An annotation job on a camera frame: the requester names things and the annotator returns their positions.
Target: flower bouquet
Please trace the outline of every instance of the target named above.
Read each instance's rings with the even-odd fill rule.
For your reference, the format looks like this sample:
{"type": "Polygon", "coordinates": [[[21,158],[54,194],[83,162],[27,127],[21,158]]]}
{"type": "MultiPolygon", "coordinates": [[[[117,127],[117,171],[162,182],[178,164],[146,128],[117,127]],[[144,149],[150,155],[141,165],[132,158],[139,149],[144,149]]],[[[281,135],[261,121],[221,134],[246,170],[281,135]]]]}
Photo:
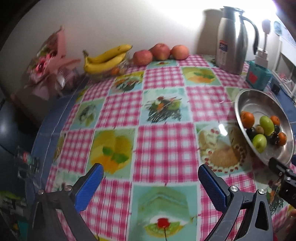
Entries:
{"type": "Polygon", "coordinates": [[[53,33],[42,45],[37,55],[32,58],[27,73],[29,83],[34,87],[33,94],[48,100],[50,96],[63,95],[74,90],[79,84],[75,69],[80,59],[66,58],[64,28],[53,33]]]}

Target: banana bunch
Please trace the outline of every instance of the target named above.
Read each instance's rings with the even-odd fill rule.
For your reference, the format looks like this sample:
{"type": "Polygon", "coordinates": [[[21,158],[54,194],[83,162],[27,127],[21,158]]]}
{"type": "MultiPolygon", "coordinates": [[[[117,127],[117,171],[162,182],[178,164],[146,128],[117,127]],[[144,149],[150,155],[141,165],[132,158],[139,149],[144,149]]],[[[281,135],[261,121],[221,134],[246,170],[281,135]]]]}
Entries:
{"type": "Polygon", "coordinates": [[[125,44],[116,48],[110,49],[97,57],[89,57],[86,50],[83,50],[84,55],[84,71],[89,74],[99,74],[104,71],[114,68],[121,63],[132,45],[125,44]]]}

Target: printed food picture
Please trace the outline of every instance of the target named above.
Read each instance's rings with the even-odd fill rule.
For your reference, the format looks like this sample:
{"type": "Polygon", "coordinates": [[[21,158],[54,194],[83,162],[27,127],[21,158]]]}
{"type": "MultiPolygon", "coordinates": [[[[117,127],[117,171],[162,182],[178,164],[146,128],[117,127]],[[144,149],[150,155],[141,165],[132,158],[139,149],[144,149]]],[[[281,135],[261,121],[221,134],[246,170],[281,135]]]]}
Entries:
{"type": "Polygon", "coordinates": [[[214,55],[203,55],[203,58],[208,62],[211,67],[216,67],[216,60],[214,55]]]}
{"type": "Polygon", "coordinates": [[[65,141],[65,138],[66,138],[66,133],[61,134],[59,137],[59,140],[57,142],[57,147],[54,151],[53,163],[57,163],[57,161],[58,161],[58,158],[59,158],[61,151],[62,151],[62,147],[63,147],[64,141],[65,141]]]}
{"type": "Polygon", "coordinates": [[[186,82],[189,85],[194,84],[208,84],[208,85],[221,85],[217,77],[210,68],[199,67],[183,67],[186,82]]]}
{"type": "Polygon", "coordinates": [[[254,180],[256,188],[262,188],[265,191],[271,215],[288,204],[279,196],[281,181],[270,169],[264,167],[263,171],[255,171],[254,180]]]}
{"type": "Polygon", "coordinates": [[[225,88],[227,94],[229,95],[230,97],[230,100],[231,101],[235,101],[235,97],[237,96],[237,94],[243,90],[243,89],[240,89],[240,88],[232,88],[232,87],[226,87],[225,88]]]}
{"type": "Polygon", "coordinates": [[[94,234],[94,237],[95,237],[98,241],[109,241],[108,239],[105,239],[105,238],[100,237],[98,234],[94,234]]]}
{"type": "Polygon", "coordinates": [[[197,187],[134,186],[129,240],[196,240],[197,187]]]}
{"type": "Polygon", "coordinates": [[[95,163],[104,167],[106,176],[129,178],[135,130],[97,131],[89,155],[87,171],[95,163]]]}
{"type": "Polygon", "coordinates": [[[81,90],[78,95],[77,95],[77,98],[76,98],[76,103],[79,103],[81,102],[85,92],[88,90],[88,87],[84,88],[83,90],[81,90]]]}
{"type": "Polygon", "coordinates": [[[121,75],[115,79],[110,93],[121,93],[131,90],[140,90],[143,81],[144,71],[134,72],[132,74],[121,75]]]}
{"type": "Polygon", "coordinates": [[[250,169],[247,142],[234,123],[196,124],[200,156],[216,175],[250,169]]]}
{"type": "Polygon", "coordinates": [[[154,61],[147,66],[147,69],[163,68],[163,67],[169,67],[169,66],[177,66],[176,61],[172,59],[168,59],[164,61],[154,61]]]}
{"type": "Polygon", "coordinates": [[[143,102],[142,123],[190,120],[184,89],[146,91],[143,102]]]}
{"type": "Polygon", "coordinates": [[[59,169],[54,181],[53,191],[61,191],[66,185],[73,186],[81,176],[80,173],[59,169]]]}
{"type": "Polygon", "coordinates": [[[92,102],[82,103],[70,129],[93,128],[98,119],[103,102],[104,99],[96,99],[92,102]]]}

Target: stainless steel bowl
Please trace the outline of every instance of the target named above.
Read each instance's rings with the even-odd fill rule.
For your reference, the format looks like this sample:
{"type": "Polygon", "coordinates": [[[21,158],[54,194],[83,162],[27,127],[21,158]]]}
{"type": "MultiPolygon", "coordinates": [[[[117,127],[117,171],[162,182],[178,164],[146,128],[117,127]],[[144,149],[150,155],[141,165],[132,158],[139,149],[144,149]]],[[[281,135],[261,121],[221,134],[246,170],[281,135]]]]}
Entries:
{"type": "Polygon", "coordinates": [[[268,165],[269,159],[271,157],[277,158],[280,162],[285,165],[288,165],[291,161],[292,155],[294,153],[294,139],[293,132],[288,121],[288,118],[281,107],[268,95],[264,92],[254,89],[242,90],[238,93],[235,98],[234,103],[235,115],[239,123],[248,144],[251,149],[257,155],[257,157],[265,164],[268,165]],[[264,152],[259,153],[256,148],[253,146],[250,138],[248,137],[245,128],[242,125],[240,119],[241,111],[248,111],[253,113],[255,117],[254,126],[259,124],[260,117],[266,115],[271,117],[276,115],[280,119],[280,131],[284,132],[287,135],[287,143],[282,147],[272,146],[270,143],[267,144],[267,147],[264,152]]]}

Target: tangerine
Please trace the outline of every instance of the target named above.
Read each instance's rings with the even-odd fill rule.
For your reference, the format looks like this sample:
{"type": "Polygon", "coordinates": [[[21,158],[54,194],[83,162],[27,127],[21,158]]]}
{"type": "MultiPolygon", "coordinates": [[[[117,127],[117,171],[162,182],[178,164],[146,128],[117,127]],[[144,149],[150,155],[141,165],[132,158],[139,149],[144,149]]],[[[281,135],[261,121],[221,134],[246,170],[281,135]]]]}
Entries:
{"type": "Polygon", "coordinates": [[[273,122],[274,125],[280,125],[280,121],[279,121],[279,118],[275,115],[271,116],[270,117],[271,121],[273,122]]]}
{"type": "Polygon", "coordinates": [[[117,75],[119,73],[119,70],[120,69],[118,67],[114,67],[111,69],[110,73],[111,73],[111,75],[117,75]]]}
{"type": "Polygon", "coordinates": [[[252,113],[244,112],[241,115],[241,121],[242,121],[242,125],[244,126],[244,128],[250,129],[250,128],[252,128],[252,126],[255,123],[255,118],[254,118],[254,115],[252,113]]]}
{"type": "Polygon", "coordinates": [[[278,134],[278,137],[279,137],[279,143],[278,145],[279,146],[284,146],[286,143],[287,143],[287,136],[284,132],[280,132],[278,134]]]}

